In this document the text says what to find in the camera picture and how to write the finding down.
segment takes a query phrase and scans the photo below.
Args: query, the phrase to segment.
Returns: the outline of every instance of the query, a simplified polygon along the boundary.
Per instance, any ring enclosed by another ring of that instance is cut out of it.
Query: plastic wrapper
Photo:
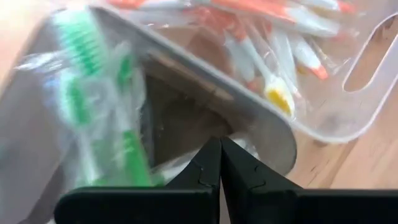
[[[248,153],[254,156],[256,159],[260,159],[259,154],[255,148],[255,146],[250,142],[247,134],[243,133],[235,133],[230,138],[243,149],[245,149]],[[192,152],[188,152],[176,159],[165,162],[161,165],[153,168],[154,175],[158,178],[161,183],[169,183],[174,179],[181,171],[188,166],[191,160],[198,153],[198,150],[194,150]]]
[[[252,14],[260,17],[265,17],[278,23],[281,26],[286,26],[289,29],[294,29],[299,32],[304,32],[319,37],[336,37],[341,33],[341,26],[329,18],[319,16],[312,12],[307,6],[322,9],[324,11],[335,11],[340,13],[356,13],[356,8],[353,4],[339,0],[302,0],[302,1],[230,1],[230,0],[213,0],[213,1],[108,1],[110,4],[134,10],[145,9],[147,5],[156,5],[157,9],[181,8],[184,6],[210,6],[222,9],[229,12],[238,12],[240,14]]]
[[[176,24],[162,24],[166,20],[145,13],[143,24],[158,24],[157,27],[175,27]],[[260,36],[257,28],[246,18],[211,7],[192,7],[174,14],[176,18],[185,16],[186,26],[197,26],[206,29],[210,38],[222,45],[225,53],[231,59],[233,67],[232,78],[275,103],[280,109],[295,116],[295,99],[301,100],[295,74],[283,70],[280,62],[266,42]]]
[[[17,69],[42,77],[46,105],[66,127],[57,132],[68,188],[152,185],[143,147],[151,144],[141,142],[146,89],[131,43],[109,44],[89,10],[52,21],[62,49],[28,55]]]
[[[195,18],[181,11],[126,11],[125,14],[134,21],[157,29],[189,26]]]

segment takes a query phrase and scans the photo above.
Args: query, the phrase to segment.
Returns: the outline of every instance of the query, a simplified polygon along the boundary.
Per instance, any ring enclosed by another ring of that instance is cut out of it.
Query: wooden table
[[[12,64],[47,8],[34,0],[0,2],[0,88],[10,77]],[[374,56],[381,54],[395,33],[387,34],[383,44],[371,48],[366,66],[374,67]],[[302,187],[393,189],[398,187],[398,88],[391,93],[371,129],[347,144],[324,145],[296,133],[297,163],[287,176]]]

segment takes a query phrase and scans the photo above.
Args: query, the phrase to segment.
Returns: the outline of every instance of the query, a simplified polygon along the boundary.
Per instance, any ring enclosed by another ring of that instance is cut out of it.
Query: plastic packaging
[[[234,73],[236,80],[267,98],[287,114],[294,116],[295,103],[292,94],[300,95],[298,88],[291,81],[291,77],[281,69],[277,60],[273,60],[276,62],[273,63],[274,69],[270,69],[264,61],[264,57],[275,58],[275,56],[270,48],[262,45],[260,40],[254,45],[250,35],[256,35],[253,33],[256,32],[255,27],[251,28],[254,30],[247,30],[246,26],[251,24],[246,24],[237,15],[210,7],[194,7],[181,13],[189,16],[188,21],[194,18],[192,24],[206,28],[225,47],[231,58],[231,64],[236,66]]]
[[[290,88],[293,88],[293,93],[299,95],[297,87],[297,75],[295,71],[295,62],[293,58],[293,50],[290,45],[289,34],[277,26],[273,26],[270,22],[263,21],[262,26],[266,33],[267,40],[272,46],[271,49],[275,52],[278,62],[280,63],[284,73],[287,75],[286,79],[291,83]]]
[[[69,187],[152,185],[140,137],[146,89],[132,45],[110,47],[89,10],[52,20],[62,50],[28,55],[17,69],[42,76],[49,106],[70,131],[58,134],[69,136],[59,148],[76,154],[65,162]]]
[[[292,87],[289,88],[286,78],[290,77],[292,83],[295,83],[294,79],[297,78],[297,85],[295,85],[297,92],[296,94],[293,93],[293,113],[289,114],[286,113],[286,110],[280,110],[284,107],[282,104],[264,101],[258,98],[256,93],[246,91],[242,85],[237,85],[236,82],[231,81],[231,78],[233,78],[240,81],[246,88],[249,87],[236,77],[242,76],[240,73],[243,73],[244,69],[242,68],[244,67],[248,68],[246,69],[248,71],[247,76],[252,77],[252,66],[249,66],[250,63],[232,56],[234,53],[230,53],[231,51],[227,53],[227,61],[222,57],[215,58],[213,55],[217,48],[214,47],[214,44],[202,43],[202,50],[197,50],[200,47],[192,45],[192,40],[203,37],[203,27],[209,29],[208,24],[205,26],[201,25],[196,29],[193,29],[192,26],[189,28],[183,26],[175,29],[174,32],[188,33],[178,38],[176,38],[172,29],[168,32],[164,30],[156,31],[183,47],[186,50],[184,53],[181,52],[185,55],[184,57],[194,60],[204,70],[211,73],[213,77],[210,79],[217,80],[217,85],[225,89],[234,88],[250,98],[251,101],[275,111],[294,127],[320,141],[347,142],[363,134],[374,121],[395,84],[396,75],[391,75],[391,72],[395,70],[394,64],[391,63],[396,54],[396,51],[393,50],[396,47],[396,42],[394,41],[376,70],[374,78],[362,90],[355,92],[345,90],[345,83],[361,58],[364,48],[371,41],[373,32],[381,23],[397,14],[398,3],[393,0],[377,3],[370,0],[192,0],[190,2],[192,3],[192,8],[189,10],[211,6],[215,8],[214,10],[232,13],[239,21],[252,21],[249,24],[254,26],[254,30],[260,33],[260,36],[271,47],[275,57],[279,57],[277,62],[282,69],[279,68],[277,71],[282,70],[285,75],[279,72],[276,76],[284,79],[286,84],[284,88],[292,92]],[[117,9],[112,6],[99,5],[117,13]],[[128,18],[125,19],[137,25],[135,21]],[[295,75],[292,74],[291,69],[292,57],[286,57],[285,61],[281,57],[281,52],[286,54],[289,49],[278,49],[276,47],[277,43],[273,42],[275,40],[273,36],[267,34],[266,29],[262,28],[263,25],[261,24],[264,21],[270,22],[272,26],[287,32],[296,66]],[[244,28],[247,34],[256,32],[250,31],[250,26],[245,25]],[[214,41],[214,39],[209,40],[215,42],[215,45],[225,45]],[[254,44],[256,42],[252,35],[251,42]],[[261,46],[254,46],[257,52],[261,51]],[[253,60],[254,69],[264,71],[264,67],[258,68],[258,61],[257,59]],[[286,103],[285,105],[292,107],[293,104]]]
[[[180,11],[128,11],[128,16],[141,24],[156,28],[189,26],[195,18]]]
[[[260,159],[256,148],[250,142],[247,134],[235,133],[229,138],[231,138],[237,145],[241,146],[256,159]],[[156,166],[155,168],[153,168],[152,171],[154,175],[157,175],[160,179],[162,179],[163,183],[169,183],[174,177],[179,175],[179,173],[181,173],[181,171],[183,171],[186,166],[188,166],[190,161],[195,157],[197,153],[198,150],[186,153],[176,159]]]

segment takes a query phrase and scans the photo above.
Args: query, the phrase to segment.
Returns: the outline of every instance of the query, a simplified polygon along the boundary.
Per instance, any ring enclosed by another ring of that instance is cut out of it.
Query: toothbrush handle
[[[245,82],[251,82],[254,80],[254,64],[250,59],[250,55],[239,45],[239,42],[231,37],[228,33],[225,33],[225,44],[224,46],[228,49],[231,56],[231,60],[238,69],[239,75],[244,79]]]
[[[257,53],[257,50],[251,42],[250,38],[246,37],[245,39],[243,39],[241,41],[241,46],[252,57],[254,64],[260,70],[261,75],[264,77],[264,79],[269,82],[273,74],[271,73],[267,65],[265,65],[264,60],[261,58],[261,56]]]
[[[132,175],[134,186],[152,186],[153,183],[145,151],[141,147],[138,137],[132,131],[123,133],[123,148],[126,151],[126,170]]]
[[[101,177],[101,172],[95,161],[91,141],[85,131],[80,131],[78,143],[85,182],[89,185],[95,185]]]

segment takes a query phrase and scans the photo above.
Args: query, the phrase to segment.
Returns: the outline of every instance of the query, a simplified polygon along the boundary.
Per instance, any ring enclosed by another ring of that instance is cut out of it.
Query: toothbrush
[[[122,140],[120,144],[123,156],[122,165],[126,168],[126,172],[129,172],[133,184],[136,186],[152,185],[145,152],[138,137],[130,127],[116,80],[114,80],[114,77],[105,75],[106,72],[118,73],[119,68],[115,70],[114,67],[109,65],[113,61],[107,58],[106,42],[96,25],[95,18],[88,10],[69,10],[57,14],[54,23],[59,31],[60,43],[66,50],[72,64],[79,68],[83,78],[95,78],[96,81],[102,83],[112,104],[110,106],[115,107],[116,125]]]
[[[63,121],[75,131],[78,138],[79,154],[82,158],[84,182],[88,185],[98,185],[103,175],[95,161],[88,126],[91,115],[88,103],[80,86],[78,75],[63,70],[60,74],[58,101],[59,114]]]
[[[192,5],[181,0],[106,0],[120,9],[154,10],[154,9],[186,9]]]
[[[133,74],[139,75],[139,70],[135,69],[137,68],[136,59],[132,56],[130,44],[127,42],[118,44],[114,48],[110,60],[111,68],[108,73],[114,75],[114,77],[112,77],[112,80],[109,80],[109,82],[116,82],[119,95],[122,98],[123,105],[125,105],[124,109],[128,117],[132,117],[135,115],[135,113],[133,113],[135,106],[133,105],[132,99],[134,95],[132,92],[134,88],[132,86]]]
[[[238,17],[235,14],[217,9],[211,10],[211,13],[220,22],[225,32],[231,35],[250,56],[252,62],[260,71],[265,81],[264,96],[283,112],[293,115],[295,111],[294,100],[286,82],[281,77],[274,75],[265,65],[263,58],[258,54]]]
[[[286,31],[277,26],[273,26],[270,22],[264,22],[263,25],[265,27],[265,34],[271,49],[275,53],[275,57],[279,62],[280,69],[282,70],[282,77],[284,78],[290,91],[297,98],[301,98],[301,94],[297,88],[299,84],[296,76],[292,48],[290,46]],[[262,41],[264,41],[264,39],[262,39],[260,34],[258,34],[258,31],[253,26],[251,26],[251,31],[259,36]]]
[[[349,2],[342,0],[297,0],[306,6],[324,9],[327,11],[342,12],[346,14],[354,14],[356,8]]]
[[[194,3],[206,4],[231,12],[260,14],[288,29],[317,37],[334,38],[340,36],[342,32],[339,23],[320,17],[305,6],[292,1],[194,0]]]
[[[328,72],[322,65],[316,53],[305,39],[299,34],[289,34],[289,41],[292,46],[293,55],[297,62],[308,68],[319,79],[328,78]]]
[[[254,64],[246,51],[240,46],[240,43],[229,32],[225,31],[224,27],[229,25],[229,14],[222,16],[221,13],[224,12],[220,11],[219,14],[217,12],[217,9],[210,9],[203,6],[184,11],[188,17],[196,18],[197,24],[203,25],[212,31],[216,38],[227,48],[232,63],[238,69],[239,76],[248,86],[254,86],[252,83],[255,80]]]

